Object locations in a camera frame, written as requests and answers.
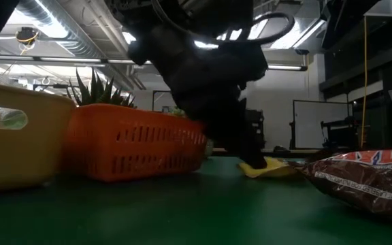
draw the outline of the black cable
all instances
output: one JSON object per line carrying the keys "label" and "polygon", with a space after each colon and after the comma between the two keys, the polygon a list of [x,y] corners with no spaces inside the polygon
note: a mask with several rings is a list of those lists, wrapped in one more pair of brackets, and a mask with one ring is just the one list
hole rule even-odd
{"label": "black cable", "polygon": [[290,32],[291,29],[293,29],[294,24],[295,24],[295,19],[292,15],[285,14],[285,13],[277,13],[277,12],[269,13],[269,14],[265,14],[262,17],[254,20],[252,25],[258,24],[262,20],[266,20],[266,19],[268,20],[270,18],[285,18],[285,19],[287,19],[288,24],[286,25],[286,27],[283,30],[281,30],[277,34],[271,35],[269,37],[263,37],[263,38],[251,39],[251,40],[247,40],[247,39],[246,40],[217,40],[215,38],[206,37],[206,36],[203,36],[203,35],[194,33],[190,30],[186,30],[186,29],[182,28],[181,26],[176,24],[173,20],[171,20],[169,18],[169,16],[167,16],[167,14],[164,12],[164,9],[161,7],[159,0],[151,0],[151,1],[152,1],[152,6],[154,8],[154,11],[157,14],[157,16],[160,18],[160,20],[162,20],[163,22],[166,22],[167,24],[169,24],[171,27],[173,27],[177,31],[180,31],[180,32],[183,32],[183,33],[186,33],[188,35],[193,36],[194,39],[196,39],[197,41],[201,41],[201,42],[205,42],[205,43],[209,43],[209,44],[217,44],[217,45],[221,45],[221,44],[258,44],[258,45],[269,44],[269,43],[276,41],[277,39],[280,39],[281,37],[286,35],[288,32]]}

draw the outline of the snack bag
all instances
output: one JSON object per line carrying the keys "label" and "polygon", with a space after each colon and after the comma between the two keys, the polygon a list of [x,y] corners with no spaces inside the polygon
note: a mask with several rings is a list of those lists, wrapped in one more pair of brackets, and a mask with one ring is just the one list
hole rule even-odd
{"label": "snack bag", "polygon": [[392,218],[392,150],[351,152],[296,169],[321,192]]}

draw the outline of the orange basket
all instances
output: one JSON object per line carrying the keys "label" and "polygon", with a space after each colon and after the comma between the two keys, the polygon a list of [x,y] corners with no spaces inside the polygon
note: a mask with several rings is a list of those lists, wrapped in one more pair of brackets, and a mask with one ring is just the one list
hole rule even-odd
{"label": "orange basket", "polygon": [[113,182],[192,172],[206,147],[202,125],[117,105],[93,104],[72,115],[63,169]]}

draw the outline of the green table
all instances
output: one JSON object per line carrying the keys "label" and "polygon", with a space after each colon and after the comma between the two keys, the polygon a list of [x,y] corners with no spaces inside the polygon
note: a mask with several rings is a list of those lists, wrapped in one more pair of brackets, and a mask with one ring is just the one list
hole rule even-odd
{"label": "green table", "polygon": [[0,244],[392,244],[392,224],[305,181],[245,178],[238,162],[118,184],[60,177],[0,195]]}

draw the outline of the ceiling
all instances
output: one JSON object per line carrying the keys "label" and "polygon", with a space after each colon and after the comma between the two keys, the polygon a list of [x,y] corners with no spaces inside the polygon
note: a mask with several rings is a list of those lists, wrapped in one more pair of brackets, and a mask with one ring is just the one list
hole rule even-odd
{"label": "ceiling", "polygon": [[[90,42],[100,51],[102,56],[109,59],[128,59],[126,50],[122,50],[122,47],[127,48],[128,44],[122,42],[122,40],[125,42],[123,35],[120,37],[114,35],[116,40],[120,41],[120,43],[118,43],[119,45],[116,45],[116,42],[112,42],[110,39],[110,33],[113,34],[118,32],[122,34],[122,27],[120,23],[112,18],[111,13],[109,13],[105,3],[102,0],[47,1],[58,2],[58,4],[63,7],[67,15],[79,26],[79,32],[86,34],[86,36],[90,39]],[[86,7],[85,2],[90,2],[89,4],[93,7]],[[180,0],[180,2],[184,3],[184,6],[187,7],[194,7],[203,3],[202,0]],[[284,39],[280,40],[281,43],[287,43],[277,44],[280,46],[280,48],[287,47],[288,42],[291,42],[291,39],[297,38],[299,35],[301,35],[303,31],[306,30],[309,25],[319,16],[319,2],[317,0],[303,0],[293,4],[291,2],[292,1],[286,3],[285,1],[279,0],[255,0],[255,13],[273,10],[293,14],[296,17],[297,26],[293,29],[294,31],[288,34]],[[283,28],[284,25],[285,23],[283,20],[270,20],[267,22],[265,27],[262,28],[260,36],[263,37],[270,35],[270,33],[276,32],[277,30]],[[10,39],[10,37],[13,37],[21,27],[35,28],[30,18],[27,18],[18,12],[14,12],[0,34],[0,54],[21,54],[21,52],[24,50],[24,46],[19,44],[15,39]],[[312,37],[309,40],[309,42],[304,42],[302,46],[305,48],[319,46],[319,41],[316,40],[315,37]],[[274,48],[273,44],[268,44],[263,48],[268,49],[268,51],[265,51],[265,54],[269,63],[297,65],[301,64],[303,61],[302,57],[296,55],[292,50],[269,51],[269,49]],[[46,40],[46,36],[44,36],[43,39],[40,37],[35,43],[34,48],[25,50],[23,55],[55,57],[73,56],[57,42],[50,42]],[[45,77],[49,77],[52,78],[53,82],[67,83],[69,78],[74,79],[76,70],[74,66],[61,67],[49,65],[40,66],[17,64],[14,64],[9,70],[7,70],[11,65],[13,65],[12,62],[7,62],[7,64],[0,64],[0,75],[5,72],[4,75],[10,78],[31,77],[36,79],[36,81]],[[127,74],[126,65],[114,65],[113,69],[117,70],[120,75],[129,77],[125,79],[129,79],[130,82],[139,80],[147,89],[167,90],[167,86],[165,85],[163,79],[158,75],[158,71],[152,65],[136,67],[136,69],[134,69],[134,74]],[[88,81],[91,70],[86,67],[81,67],[79,68],[79,71],[80,75],[83,77],[83,80]]]}

